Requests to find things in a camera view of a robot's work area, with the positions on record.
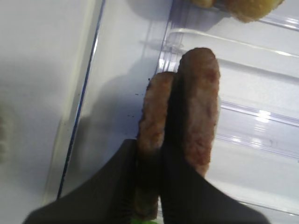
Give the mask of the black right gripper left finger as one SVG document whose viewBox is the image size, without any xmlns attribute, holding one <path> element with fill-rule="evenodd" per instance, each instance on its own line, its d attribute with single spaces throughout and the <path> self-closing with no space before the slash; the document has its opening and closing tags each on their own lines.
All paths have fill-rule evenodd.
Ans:
<svg viewBox="0 0 299 224">
<path fill-rule="evenodd" d="M 32 211 L 25 224 L 129 224 L 133 216 L 136 140 L 126 139 L 85 183 Z"/>
</svg>

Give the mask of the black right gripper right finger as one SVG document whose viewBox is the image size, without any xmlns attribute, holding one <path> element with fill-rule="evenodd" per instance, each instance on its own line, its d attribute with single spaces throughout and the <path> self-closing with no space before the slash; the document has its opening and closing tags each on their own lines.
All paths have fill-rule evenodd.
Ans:
<svg viewBox="0 0 299 224">
<path fill-rule="evenodd" d="M 161 149 L 160 195 L 164 223 L 266 224 L 268 220 L 262 213 L 219 191 L 186 161 L 182 148 L 183 97 L 183 84 L 175 80 Z"/>
</svg>

